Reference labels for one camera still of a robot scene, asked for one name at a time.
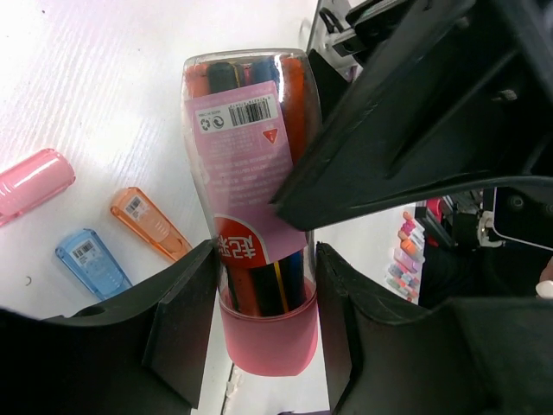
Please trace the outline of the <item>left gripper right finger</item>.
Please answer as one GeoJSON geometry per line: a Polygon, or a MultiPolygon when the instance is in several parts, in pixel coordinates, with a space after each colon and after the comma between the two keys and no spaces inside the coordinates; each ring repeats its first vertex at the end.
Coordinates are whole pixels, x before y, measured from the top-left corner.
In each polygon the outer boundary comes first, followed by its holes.
{"type": "Polygon", "coordinates": [[[316,247],[334,414],[549,414],[552,304],[460,298],[426,310],[316,247]]]}

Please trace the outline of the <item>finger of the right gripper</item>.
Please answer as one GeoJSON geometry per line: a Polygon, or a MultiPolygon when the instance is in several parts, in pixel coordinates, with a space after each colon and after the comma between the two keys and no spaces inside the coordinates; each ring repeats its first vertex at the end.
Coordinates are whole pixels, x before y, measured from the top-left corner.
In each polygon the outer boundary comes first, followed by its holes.
{"type": "Polygon", "coordinates": [[[308,231],[463,190],[552,201],[552,4],[381,1],[368,58],[271,198],[308,231]]]}

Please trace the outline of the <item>orange stapler case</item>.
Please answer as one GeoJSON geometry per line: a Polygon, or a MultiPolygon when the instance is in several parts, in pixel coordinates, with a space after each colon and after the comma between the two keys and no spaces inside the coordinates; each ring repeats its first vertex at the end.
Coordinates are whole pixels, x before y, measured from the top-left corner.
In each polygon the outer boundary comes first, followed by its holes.
{"type": "Polygon", "coordinates": [[[138,187],[120,189],[111,201],[110,212],[136,236],[173,263],[192,250],[187,238],[138,187]]]}

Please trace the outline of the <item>blue stapler case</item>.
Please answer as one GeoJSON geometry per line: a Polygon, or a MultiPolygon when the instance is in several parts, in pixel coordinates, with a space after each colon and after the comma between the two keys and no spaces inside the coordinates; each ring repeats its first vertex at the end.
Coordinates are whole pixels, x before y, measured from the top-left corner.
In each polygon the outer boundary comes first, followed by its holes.
{"type": "Polygon", "coordinates": [[[132,282],[99,235],[83,228],[64,238],[55,256],[100,301],[128,290],[132,282]]]}

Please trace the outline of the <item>pink stapler case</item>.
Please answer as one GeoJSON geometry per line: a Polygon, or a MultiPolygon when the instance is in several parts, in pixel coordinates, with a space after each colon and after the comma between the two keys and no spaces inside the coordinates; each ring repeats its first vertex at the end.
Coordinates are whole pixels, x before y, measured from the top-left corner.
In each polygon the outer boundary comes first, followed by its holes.
{"type": "Polygon", "coordinates": [[[39,207],[75,182],[70,162],[44,149],[1,174],[1,226],[39,207]]]}

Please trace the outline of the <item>pink marker tube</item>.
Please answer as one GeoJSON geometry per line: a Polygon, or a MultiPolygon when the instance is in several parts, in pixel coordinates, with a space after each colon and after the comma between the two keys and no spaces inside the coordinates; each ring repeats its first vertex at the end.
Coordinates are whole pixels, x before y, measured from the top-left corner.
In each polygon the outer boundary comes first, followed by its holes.
{"type": "Polygon", "coordinates": [[[321,125],[308,57],[293,48],[192,57],[181,114],[219,261],[227,352],[250,374],[298,375],[318,342],[314,242],[277,216],[273,197],[321,125]]]}

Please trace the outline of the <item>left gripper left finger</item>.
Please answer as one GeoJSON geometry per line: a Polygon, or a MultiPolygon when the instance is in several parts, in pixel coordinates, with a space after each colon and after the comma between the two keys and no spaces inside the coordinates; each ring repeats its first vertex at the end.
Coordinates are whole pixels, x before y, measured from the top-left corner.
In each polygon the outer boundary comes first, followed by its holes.
{"type": "Polygon", "coordinates": [[[74,316],[1,313],[4,414],[189,414],[200,403],[218,266],[204,241],[74,316]]]}

